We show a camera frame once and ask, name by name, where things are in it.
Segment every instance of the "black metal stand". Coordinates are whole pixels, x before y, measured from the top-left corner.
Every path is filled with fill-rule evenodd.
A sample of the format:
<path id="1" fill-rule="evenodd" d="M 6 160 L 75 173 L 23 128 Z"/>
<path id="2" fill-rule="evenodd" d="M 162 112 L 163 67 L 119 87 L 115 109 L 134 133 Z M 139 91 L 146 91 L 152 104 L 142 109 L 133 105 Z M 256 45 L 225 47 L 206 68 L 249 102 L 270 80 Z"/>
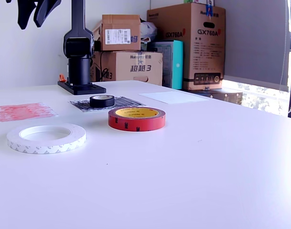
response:
<path id="1" fill-rule="evenodd" d="M 74 95 L 106 93 L 105 88 L 90 82 L 93 46 L 93 33 L 85 27 L 85 0 L 72 0 L 72 29 L 64 37 L 69 77 L 58 85 Z"/>
<path id="2" fill-rule="evenodd" d="M 84 84 L 84 85 L 69 85 L 68 83 L 58 82 L 58 85 L 66 89 L 73 95 L 82 94 L 103 94 L 106 93 L 106 88 L 97 86 L 95 84 Z"/>

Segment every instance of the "black electrical tape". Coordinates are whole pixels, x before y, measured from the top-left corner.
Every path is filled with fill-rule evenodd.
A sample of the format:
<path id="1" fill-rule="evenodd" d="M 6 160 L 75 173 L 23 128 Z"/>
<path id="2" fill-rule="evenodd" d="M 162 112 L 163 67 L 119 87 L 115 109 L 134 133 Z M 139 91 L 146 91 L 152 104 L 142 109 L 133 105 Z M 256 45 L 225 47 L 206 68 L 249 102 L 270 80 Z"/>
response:
<path id="1" fill-rule="evenodd" d="M 95 95 L 90 97 L 90 106 L 93 108 L 104 108 L 115 105 L 115 97 L 112 95 Z"/>

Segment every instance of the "window blind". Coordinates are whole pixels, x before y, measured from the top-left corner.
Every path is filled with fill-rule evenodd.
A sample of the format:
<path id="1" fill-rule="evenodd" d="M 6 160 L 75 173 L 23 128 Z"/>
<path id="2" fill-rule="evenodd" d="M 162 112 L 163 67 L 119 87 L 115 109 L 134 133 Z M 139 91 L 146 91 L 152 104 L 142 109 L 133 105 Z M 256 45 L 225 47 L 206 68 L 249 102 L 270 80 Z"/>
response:
<path id="1" fill-rule="evenodd" d="M 288 91 L 287 0 L 216 0 L 226 9 L 225 79 Z"/>

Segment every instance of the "red double-sided tape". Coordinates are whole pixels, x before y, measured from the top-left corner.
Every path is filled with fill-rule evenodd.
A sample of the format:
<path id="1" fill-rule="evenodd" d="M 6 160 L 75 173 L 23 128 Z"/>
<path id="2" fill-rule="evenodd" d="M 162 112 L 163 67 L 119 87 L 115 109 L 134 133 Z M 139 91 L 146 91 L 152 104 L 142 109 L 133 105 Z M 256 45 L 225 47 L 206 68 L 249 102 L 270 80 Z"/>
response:
<path id="1" fill-rule="evenodd" d="M 124 131 L 158 130 L 165 125 L 165 112 L 150 107 L 124 107 L 109 111 L 108 124 Z"/>

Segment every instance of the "red paper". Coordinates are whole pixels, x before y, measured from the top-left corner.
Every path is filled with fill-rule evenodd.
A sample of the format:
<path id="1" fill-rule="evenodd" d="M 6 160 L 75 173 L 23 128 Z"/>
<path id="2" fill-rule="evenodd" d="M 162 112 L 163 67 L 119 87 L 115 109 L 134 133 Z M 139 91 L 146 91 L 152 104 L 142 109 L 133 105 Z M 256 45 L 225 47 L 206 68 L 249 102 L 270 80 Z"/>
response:
<path id="1" fill-rule="evenodd" d="M 0 122 L 52 116 L 57 114 L 43 103 L 0 106 Z"/>

